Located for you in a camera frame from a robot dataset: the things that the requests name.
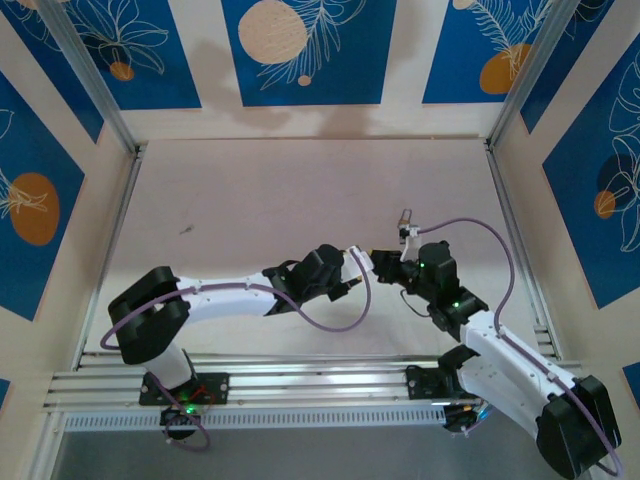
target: cable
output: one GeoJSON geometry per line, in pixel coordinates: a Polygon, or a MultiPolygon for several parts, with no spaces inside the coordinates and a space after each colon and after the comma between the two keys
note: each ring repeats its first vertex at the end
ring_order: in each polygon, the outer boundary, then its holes
{"type": "MultiPolygon", "coordinates": [[[[364,309],[362,310],[362,314],[360,315],[360,317],[358,317],[358,319],[355,322],[353,322],[351,325],[348,325],[346,327],[327,327],[325,325],[322,325],[322,324],[316,322],[311,317],[309,317],[306,313],[304,313],[300,309],[300,307],[287,294],[285,294],[285,293],[283,293],[283,292],[281,292],[279,290],[276,290],[275,288],[267,287],[267,286],[264,286],[264,285],[257,285],[257,284],[249,284],[249,285],[247,285],[246,283],[229,282],[229,283],[203,285],[203,286],[200,287],[200,290],[198,290],[196,287],[183,288],[183,289],[180,289],[180,290],[175,290],[173,292],[166,293],[166,294],[161,295],[161,296],[159,296],[157,298],[154,298],[153,300],[150,300],[150,301],[146,302],[144,305],[141,305],[140,307],[136,308],[131,313],[126,315],[124,318],[122,318],[121,320],[116,322],[116,324],[113,327],[111,327],[107,331],[107,333],[104,334],[104,336],[100,340],[100,346],[102,348],[104,348],[105,350],[120,350],[120,348],[115,346],[115,345],[109,345],[107,343],[109,341],[109,339],[113,335],[115,335],[121,328],[123,328],[127,323],[129,323],[131,320],[133,320],[134,318],[136,318],[138,315],[140,315],[141,313],[145,312],[149,308],[152,308],[152,307],[158,305],[159,303],[164,303],[164,302],[166,302],[168,300],[171,300],[172,298],[179,297],[179,296],[182,296],[182,295],[189,295],[189,294],[196,295],[196,294],[198,294],[199,291],[201,291],[201,292],[210,292],[210,291],[215,291],[215,290],[251,289],[251,290],[260,290],[260,291],[263,291],[263,292],[269,292],[269,293],[272,293],[272,294],[277,295],[280,298],[282,298],[285,302],[287,302],[289,305],[291,305],[291,307],[304,320],[306,320],[308,323],[310,323],[314,327],[319,328],[320,330],[323,330],[325,332],[331,332],[331,333],[348,332],[349,330],[353,330],[358,325],[360,325],[362,323],[362,321],[365,319],[365,317],[369,313],[369,308],[371,307],[371,296],[372,296],[371,283],[369,282],[369,277],[367,275],[366,269],[364,268],[364,265],[362,264],[362,262],[360,261],[358,256],[353,251],[350,250],[349,253],[351,254],[353,259],[355,260],[356,264],[358,265],[358,268],[360,269],[360,272],[362,273],[362,279],[364,281],[364,285],[365,285],[365,288],[366,288],[366,291],[367,291],[367,300],[365,302],[364,309]]],[[[165,438],[167,438],[167,441],[171,442],[172,445],[175,445],[175,446],[177,446],[179,448],[182,448],[183,450],[189,450],[189,451],[194,451],[194,452],[202,452],[202,451],[207,450],[211,445],[211,439],[210,439],[209,434],[207,433],[206,429],[202,426],[202,423],[200,422],[200,420],[198,420],[197,418],[195,418],[194,416],[189,414],[186,411],[186,409],[180,404],[180,402],[178,402],[178,400],[176,400],[176,398],[173,395],[171,395],[171,393],[160,383],[160,380],[153,373],[149,372],[149,374],[151,375],[151,379],[153,380],[153,382],[156,384],[156,386],[162,392],[162,394],[167,398],[167,400],[169,400],[169,402],[171,404],[175,405],[178,408],[178,410],[180,410],[180,413],[185,415],[191,421],[191,423],[193,425],[195,425],[203,433],[203,435],[205,436],[206,443],[203,446],[195,446],[194,447],[194,446],[186,445],[186,444],[179,443],[179,442],[173,442],[171,437],[169,437],[169,425],[171,424],[171,421],[167,422],[167,425],[165,426],[165,429],[164,429],[164,435],[165,435],[165,438]]]]}
{"type": "Polygon", "coordinates": [[[504,240],[504,238],[502,238],[502,236],[498,233],[498,231],[495,228],[493,228],[491,225],[481,220],[477,220],[475,218],[469,218],[469,217],[454,218],[452,220],[448,220],[446,222],[440,223],[433,227],[421,229],[418,231],[418,233],[419,234],[430,233],[435,230],[439,230],[443,227],[446,227],[448,225],[451,225],[453,223],[459,223],[459,222],[475,223],[476,225],[480,225],[481,227],[484,227],[487,230],[489,230],[493,234],[493,236],[498,239],[498,242],[500,242],[500,245],[502,246],[502,249],[504,250],[504,253],[507,257],[507,262],[509,263],[509,287],[507,288],[507,291],[504,297],[498,304],[498,308],[496,308],[496,311],[493,317],[493,326],[496,333],[511,348],[513,348],[520,355],[522,355],[524,358],[529,360],[529,362],[535,365],[542,373],[544,373],[547,376],[547,378],[553,378],[552,380],[553,383],[555,383],[558,387],[560,387],[560,389],[562,389],[562,391],[564,391],[567,394],[567,396],[571,399],[571,401],[575,403],[576,407],[578,407],[578,410],[582,412],[582,414],[585,416],[585,418],[589,422],[589,425],[591,425],[591,428],[593,428],[593,430],[595,431],[596,435],[598,436],[598,439],[604,445],[604,448],[607,450],[607,453],[611,456],[611,459],[615,464],[616,470],[613,471],[609,469],[607,466],[603,465],[601,462],[596,463],[596,465],[598,466],[598,468],[600,468],[607,474],[611,475],[612,477],[617,477],[617,478],[622,477],[624,475],[624,466],[622,465],[622,461],[620,460],[620,457],[618,456],[615,449],[613,448],[613,445],[611,445],[611,442],[609,442],[609,439],[607,438],[606,434],[602,430],[602,427],[600,427],[596,419],[593,417],[593,415],[591,415],[591,412],[589,412],[589,409],[585,406],[585,404],[582,403],[582,401],[571,391],[571,388],[565,385],[564,382],[560,380],[557,376],[553,375],[551,373],[551,370],[549,370],[543,363],[538,361],[537,358],[535,358],[533,355],[527,352],[524,348],[522,348],[520,345],[514,342],[511,338],[509,338],[509,336],[506,333],[501,331],[500,314],[502,313],[504,306],[506,305],[507,301],[509,300],[509,297],[511,296],[511,293],[513,292],[513,286],[516,280],[516,269],[513,263],[513,257],[511,256],[511,252],[509,251],[509,247],[507,246],[507,242],[504,240]]]}
{"type": "Polygon", "coordinates": [[[404,294],[407,293],[407,289],[403,288],[402,290],[400,290],[400,297],[402,297],[402,300],[404,301],[404,304],[409,307],[409,310],[411,310],[413,313],[415,313],[416,315],[418,315],[419,317],[422,318],[431,318],[431,315],[429,314],[424,314],[424,313],[420,313],[418,310],[416,310],[415,308],[413,308],[410,304],[409,301],[407,300],[407,297],[404,296],[404,294]]]}
{"type": "Polygon", "coordinates": [[[279,296],[285,302],[291,305],[291,308],[293,308],[304,320],[306,320],[308,323],[310,323],[314,327],[330,333],[348,332],[356,328],[358,325],[360,325],[362,321],[365,319],[365,317],[369,313],[369,308],[371,307],[371,296],[372,296],[371,283],[369,282],[369,277],[367,275],[367,271],[364,268],[364,265],[362,265],[362,262],[354,252],[349,251],[349,253],[355,260],[356,265],[358,265],[358,268],[362,273],[362,279],[364,281],[364,286],[367,291],[367,300],[365,302],[364,309],[362,310],[362,314],[358,317],[358,319],[355,322],[353,322],[351,325],[348,325],[346,327],[328,327],[326,325],[322,325],[321,323],[316,322],[314,319],[309,317],[305,312],[303,312],[301,308],[296,304],[296,302],[294,302],[291,299],[291,297],[289,297],[286,293],[283,293],[280,290],[276,290],[275,288],[272,288],[272,287],[267,287],[265,285],[258,285],[258,284],[246,284],[246,283],[240,283],[240,282],[213,283],[213,284],[203,285],[200,287],[199,290],[196,287],[189,287],[189,288],[183,288],[181,290],[174,290],[173,292],[169,292],[157,298],[154,298],[153,300],[149,300],[147,303],[136,308],[131,313],[126,315],[124,318],[119,320],[113,327],[111,327],[100,340],[100,346],[105,350],[120,350],[120,348],[115,345],[107,344],[107,341],[122,327],[124,327],[127,323],[129,323],[132,319],[134,319],[141,313],[145,312],[146,310],[150,309],[151,307],[158,305],[159,303],[164,303],[168,300],[171,300],[172,298],[179,297],[182,295],[190,295],[190,294],[196,295],[199,291],[211,292],[215,290],[239,290],[239,289],[247,290],[248,289],[248,290],[260,290],[262,292],[272,293],[274,295],[279,296]]]}
{"type": "Polygon", "coordinates": [[[165,396],[165,398],[169,400],[169,403],[174,405],[178,410],[180,410],[180,413],[185,417],[187,417],[189,421],[193,425],[195,425],[198,428],[198,430],[202,432],[202,435],[204,435],[204,439],[205,439],[204,445],[187,445],[186,443],[175,442],[173,438],[169,436],[169,426],[176,420],[176,418],[179,418],[179,416],[176,415],[175,417],[167,421],[167,423],[164,426],[164,429],[162,430],[162,432],[164,433],[164,437],[167,439],[167,443],[170,445],[175,445],[176,447],[181,448],[182,450],[187,450],[189,452],[206,452],[207,450],[209,450],[209,447],[211,446],[211,437],[209,436],[209,432],[207,432],[207,429],[204,428],[204,426],[202,425],[202,421],[199,418],[194,417],[189,412],[187,412],[187,409],[184,408],[184,406],[178,400],[176,400],[176,398],[173,395],[171,395],[169,390],[167,390],[162,385],[162,383],[160,383],[160,380],[158,380],[158,377],[156,377],[151,372],[149,372],[149,376],[151,377],[151,380],[153,380],[153,383],[156,384],[156,387],[158,387],[158,389],[165,396]]]}

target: mounting plate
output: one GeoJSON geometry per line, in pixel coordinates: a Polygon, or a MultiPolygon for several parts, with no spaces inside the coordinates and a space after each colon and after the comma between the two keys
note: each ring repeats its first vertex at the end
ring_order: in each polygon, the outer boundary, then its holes
{"type": "MultiPolygon", "coordinates": [[[[188,402],[192,405],[226,405],[229,396],[229,374],[198,373],[197,379],[192,380],[188,391],[182,389],[180,392],[172,391],[171,393],[181,402],[188,402]]],[[[144,407],[171,404],[148,373],[142,379],[138,403],[144,407]]]]}

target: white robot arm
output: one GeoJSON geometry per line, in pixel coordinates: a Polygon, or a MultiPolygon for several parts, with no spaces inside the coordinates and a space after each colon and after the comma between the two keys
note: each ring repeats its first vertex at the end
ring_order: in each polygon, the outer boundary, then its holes
{"type": "MultiPolygon", "coordinates": [[[[125,363],[143,365],[159,382],[160,389],[154,389],[145,376],[143,392],[153,390],[152,402],[144,403],[141,396],[141,404],[170,406],[176,399],[206,403],[209,396],[198,398],[206,374],[198,374],[173,341],[180,328],[231,315],[297,310],[305,316],[299,307],[319,295],[336,300],[363,280],[370,292],[367,274],[373,272],[378,282],[400,284],[429,302],[435,325],[461,343],[440,358],[437,369],[407,368],[411,399],[480,397],[535,438],[542,456],[565,478],[577,478],[612,453],[621,440],[602,383],[592,376],[575,378],[498,324],[488,306],[460,285],[446,242],[422,245],[414,226],[402,232],[410,239],[404,253],[367,254],[358,247],[340,251],[322,245],[301,262],[231,280],[178,278],[169,267],[158,267],[110,304],[114,327],[102,345],[119,348],[125,363]],[[114,333],[119,347],[106,343],[114,333]]],[[[368,303],[356,324],[367,309],[368,303]]],[[[480,421],[476,413],[452,416],[446,427],[464,432],[480,421]]]]}

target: orange circle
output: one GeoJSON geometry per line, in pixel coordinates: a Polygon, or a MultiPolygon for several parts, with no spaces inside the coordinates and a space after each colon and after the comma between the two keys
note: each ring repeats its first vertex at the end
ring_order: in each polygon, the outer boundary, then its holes
{"type": "Polygon", "coordinates": [[[308,87],[311,85],[311,77],[309,75],[301,75],[300,78],[298,78],[298,85],[308,87]]]}
{"type": "Polygon", "coordinates": [[[593,203],[593,208],[596,210],[596,214],[602,218],[607,219],[616,210],[616,197],[613,193],[603,190],[596,195],[596,201],[593,203]]]}
{"type": "Polygon", "coordinates": [[[23,173],[13,181],[9,195],[14,200],[28,195],[32,201],[46,195],[37,201],[39,208],[22,202],[11,208],[10,215],[13,228],[25,242],[37,247],[48,244],[56,234],[60,220],[60,202],[53,183],[39,173],[23,173]]]}
{"type": "Polygon", "coordinates": [[[490,95],[509,93],[529,50],[531,45],[521,43],[494,55],[480,73],[482,91],[490,95]]]}
{"type": "Polygon", "coordinates": [[[113,62],[109,65],[109,71],[111,75],[116,77],[121,82],[128,82],[133,80],[134,72],[133,68],[123,62],[113,62]]]}

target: white floor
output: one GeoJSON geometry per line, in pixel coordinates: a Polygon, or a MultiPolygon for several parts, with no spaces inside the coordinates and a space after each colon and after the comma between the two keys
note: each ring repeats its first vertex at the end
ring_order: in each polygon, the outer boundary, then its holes
{"type": "MultiPolygon", "coordinates": [[[[399,249],[403,208],[430,226],[468,216],[506,227],[480,140],[152,141],[142,162],[85,350],[100,351],[107,305],[158,265],[178,276],[234,277],[302,259],[322,243],[399,249]]],[[[463,285],[495,308],[508,283],[504,254],[475,225],[431,234],[446,239],[463,285]]],[[[375,284],[368,318],[343,334],[314,329],[296,314],[236,317],[185,328],[192,353],[440,354],[455,341],[414,315],[399,288],[375,284]]],[[[412,304],[423,307],[418,298],[412,304]]],[[[335,303],[304,306],[327,325],[352,322],[364,287],[335,303]]],[[[522,283],[504,322],[535,343],[522,283]]]]}

